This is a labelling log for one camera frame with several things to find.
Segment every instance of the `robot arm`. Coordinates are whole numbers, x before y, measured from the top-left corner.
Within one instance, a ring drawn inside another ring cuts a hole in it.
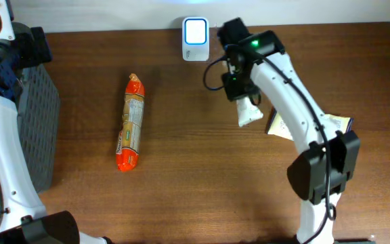
[[[241,19],[218,31],[227,64],[222,75],[229,100],[259,97],[263,92],[281,114],[295,142],[298,158],[288,180],[301,198],[300,243],[331,244],[336,204],[353,177],[360,141],[353,131],[342,134],[316,104],[297,76],[283,44],[272,32],[252,35]]]
[[[41,27],[13,30],[8,3],[0,0],[0,241],[111,243],[79,232],[67,211],[47,215],[34,189],[18,134],[14,101],[22,89],[16,74],[51,61],[51,54]]]

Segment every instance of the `brown wooden surface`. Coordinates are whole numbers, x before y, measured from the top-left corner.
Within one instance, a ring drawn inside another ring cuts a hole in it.
[[[362,139],[336,239],[390,243],[390,23],[270,26],[327,112],[355,118]],[[252,28],[259,32],[267,27]],[[291,141],[265,135],[265,118],[237,126],[236,105],[201,82],[205,63],[181,58],[178,30],[49,34],[47,70],[61,97],[50,214],[117,243],[237,243],[292,237],[299,198],[286,178]],[[216,41],[212,57],[221,55]],[[209,81],[219,84],[222,67]],[[116,170],[130,73],[146,87],[139,165]]]

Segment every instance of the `green led light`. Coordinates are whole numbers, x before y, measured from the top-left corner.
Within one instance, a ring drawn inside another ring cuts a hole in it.
[[[253,47],[258,47],[258,44],[259,44],[258,40],[254,40],[254,41],[251,42],[251,45]]]

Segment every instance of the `white wall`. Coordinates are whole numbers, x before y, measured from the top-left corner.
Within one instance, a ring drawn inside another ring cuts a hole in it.
[[[15,21],[47,32],[177,28],[181,17],[221,26],[390,21],[390,0],[12,0]]]

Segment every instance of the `gray plastic crate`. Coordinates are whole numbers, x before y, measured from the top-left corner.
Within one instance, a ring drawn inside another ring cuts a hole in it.
[[[45,67],[25,68],[16,101],[18,130],[26,166],[37,192],[49,189],[55,158],[60,97]]]

